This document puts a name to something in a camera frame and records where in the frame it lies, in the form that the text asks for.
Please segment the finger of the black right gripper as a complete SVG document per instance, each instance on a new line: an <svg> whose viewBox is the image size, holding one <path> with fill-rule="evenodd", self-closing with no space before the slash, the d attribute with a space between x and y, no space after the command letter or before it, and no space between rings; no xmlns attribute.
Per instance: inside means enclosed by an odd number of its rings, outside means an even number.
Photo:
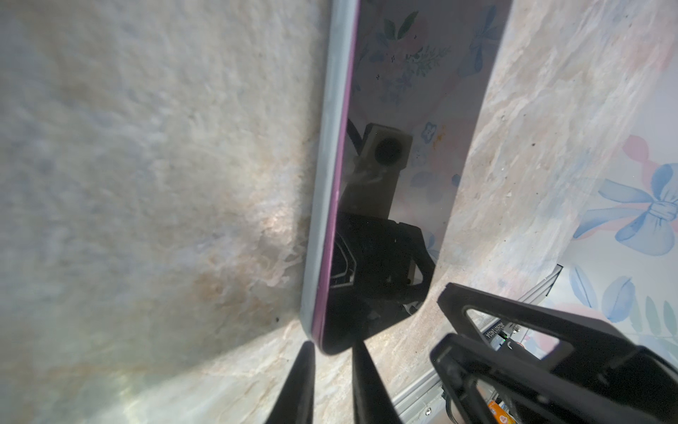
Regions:
<svg viewBox="0 0 678 424"><path fill-rule="evenodd" d="M483 382L527 410L522 423L675 423L677 371L644 353L595 373L589 386L573 383L457 334L448 334L430 359L467 423L494 423L478 389Z"/></svg>
<svg viewBox="0 0 678 424"><path fill-rule="evenodd" d="M665 369L676 370L658 354L631 342L611 324L590 317L506 299L455 283L445 286L437 303L458 335L486 347L490 343L469 318L470 310L558 339L559 346L544 358L550 369L555 369L559 363L581 370L617 367L635 354L644 353Z"/></svg>

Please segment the pink edged phone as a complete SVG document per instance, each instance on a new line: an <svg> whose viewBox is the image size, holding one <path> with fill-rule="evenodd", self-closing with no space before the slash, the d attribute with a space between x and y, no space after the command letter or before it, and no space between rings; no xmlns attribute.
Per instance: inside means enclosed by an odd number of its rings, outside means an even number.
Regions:
<svg viewBox="0 0 678 424"><path fill-rule="evenodd" d="M328 302L345 352L413 316L434 279L510 1L359 1Z"/></svg>

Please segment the light blue phone case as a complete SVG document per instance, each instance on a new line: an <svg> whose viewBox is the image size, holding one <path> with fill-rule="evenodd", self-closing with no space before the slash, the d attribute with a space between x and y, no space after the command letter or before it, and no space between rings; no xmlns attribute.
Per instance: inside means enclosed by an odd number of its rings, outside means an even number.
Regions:
<svg viewBox="0 0 678 424"><path fill-rule="evenodd" d="M321 133L302 287L300 323L319 344L326 316L351 74L360 2L332 3Z"/></svg>

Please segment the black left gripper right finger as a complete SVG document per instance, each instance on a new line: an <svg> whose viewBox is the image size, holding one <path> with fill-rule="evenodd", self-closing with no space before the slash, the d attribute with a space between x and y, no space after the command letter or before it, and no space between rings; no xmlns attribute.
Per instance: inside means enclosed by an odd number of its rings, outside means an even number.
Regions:
<svg viewBox="0 0 678 424"><path fill-rule="evenodd" d="M401 424L363 341L352 347L352 399L356 424Z"/></svg>

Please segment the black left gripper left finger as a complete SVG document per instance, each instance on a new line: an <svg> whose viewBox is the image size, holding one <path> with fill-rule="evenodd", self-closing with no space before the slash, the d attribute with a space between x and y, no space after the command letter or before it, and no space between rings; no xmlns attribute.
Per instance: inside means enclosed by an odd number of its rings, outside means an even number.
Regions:
<svg viewBox="0 0 678 424"><path fill-rule="evenodd" d="M312 424L314 420L315 346L302 344L266 424Z"/></svg>

